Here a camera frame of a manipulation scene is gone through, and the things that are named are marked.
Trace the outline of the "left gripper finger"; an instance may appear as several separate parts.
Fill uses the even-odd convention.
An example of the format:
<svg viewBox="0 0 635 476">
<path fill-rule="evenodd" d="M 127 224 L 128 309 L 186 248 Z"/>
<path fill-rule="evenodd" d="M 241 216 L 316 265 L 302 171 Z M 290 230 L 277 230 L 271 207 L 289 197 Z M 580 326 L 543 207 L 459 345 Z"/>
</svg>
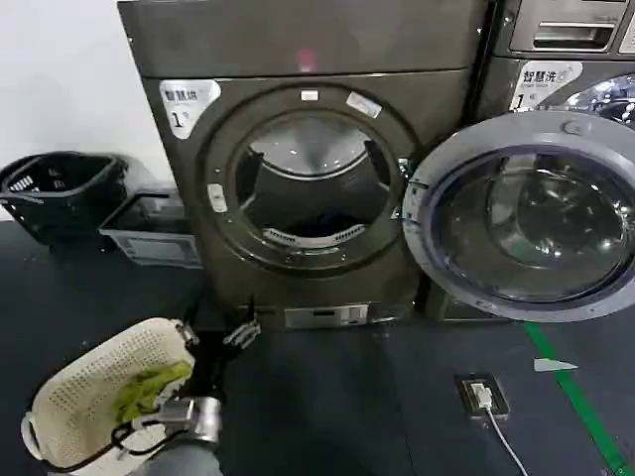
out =
<svg viewBox="0 0 635 476">
<path fill-rule="evenodd" d="M 185 347 L 193 347 L 199 344 L 199 338 L 192 330 L 191 326 L 182 320 L 172 319 L 171 324 L 184 342 Z"/>
<path fill-rule="evenodd" d="M 246 320 L 222 339 L 228 348 L 247 348 L 261 333 L 261 326 L 256 317 L 254 298 L 247 306 Z"/>
</svg>

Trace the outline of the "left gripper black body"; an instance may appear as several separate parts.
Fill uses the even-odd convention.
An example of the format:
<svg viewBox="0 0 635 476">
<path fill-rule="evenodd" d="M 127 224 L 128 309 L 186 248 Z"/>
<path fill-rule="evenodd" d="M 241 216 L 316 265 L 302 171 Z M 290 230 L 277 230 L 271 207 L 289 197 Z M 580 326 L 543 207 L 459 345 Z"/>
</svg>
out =
<svg viewBox="0 0 635 476">
<path fill-rule="evenodd" d="M 189 396 L 226 399 L 224 373 L 229 350 L 223 339 L 222 332 L 205 331 L 197 336 L 197 341 L 188 344 L 188 352 L 194 359 L 187 383 Z"/>
</svg>

